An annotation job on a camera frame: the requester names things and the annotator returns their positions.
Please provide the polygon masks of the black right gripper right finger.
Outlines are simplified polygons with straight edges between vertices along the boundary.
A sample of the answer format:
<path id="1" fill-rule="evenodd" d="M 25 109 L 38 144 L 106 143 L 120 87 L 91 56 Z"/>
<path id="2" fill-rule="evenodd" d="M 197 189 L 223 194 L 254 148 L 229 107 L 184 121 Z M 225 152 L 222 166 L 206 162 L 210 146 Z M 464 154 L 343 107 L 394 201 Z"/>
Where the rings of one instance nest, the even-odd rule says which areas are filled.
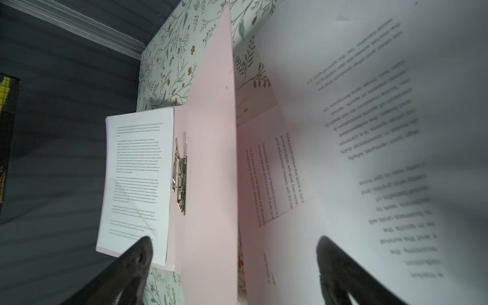
<path id="1" fill-rule="evenodd" d="M 320 286 L 325 304 L 404 304 L 336 245 L 321 236 L 316 247 Z"/>

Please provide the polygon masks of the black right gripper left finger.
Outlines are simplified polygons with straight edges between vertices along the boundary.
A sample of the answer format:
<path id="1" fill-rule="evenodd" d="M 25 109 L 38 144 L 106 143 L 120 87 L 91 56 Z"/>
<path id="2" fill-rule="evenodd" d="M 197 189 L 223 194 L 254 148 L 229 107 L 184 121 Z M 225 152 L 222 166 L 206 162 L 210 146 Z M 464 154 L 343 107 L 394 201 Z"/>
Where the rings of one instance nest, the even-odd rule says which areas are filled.
<path id="1" fill-rule="evenodd" d="M 142 237 L 64 304 L 142 304 L 153 247 Z"/>

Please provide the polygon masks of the pink file folder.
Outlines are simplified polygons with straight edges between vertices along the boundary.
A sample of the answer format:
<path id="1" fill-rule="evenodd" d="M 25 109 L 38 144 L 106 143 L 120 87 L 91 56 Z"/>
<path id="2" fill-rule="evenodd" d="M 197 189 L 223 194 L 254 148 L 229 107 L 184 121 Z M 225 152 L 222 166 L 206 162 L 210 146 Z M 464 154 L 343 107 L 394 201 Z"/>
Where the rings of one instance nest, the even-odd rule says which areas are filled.
<path id="1" fill-rule="evenodd" d="M 174 110 L 166 264 L 188 304 L 236 304 L 238 168 L 230 11 L 205 49 L 188 101 Z"/>

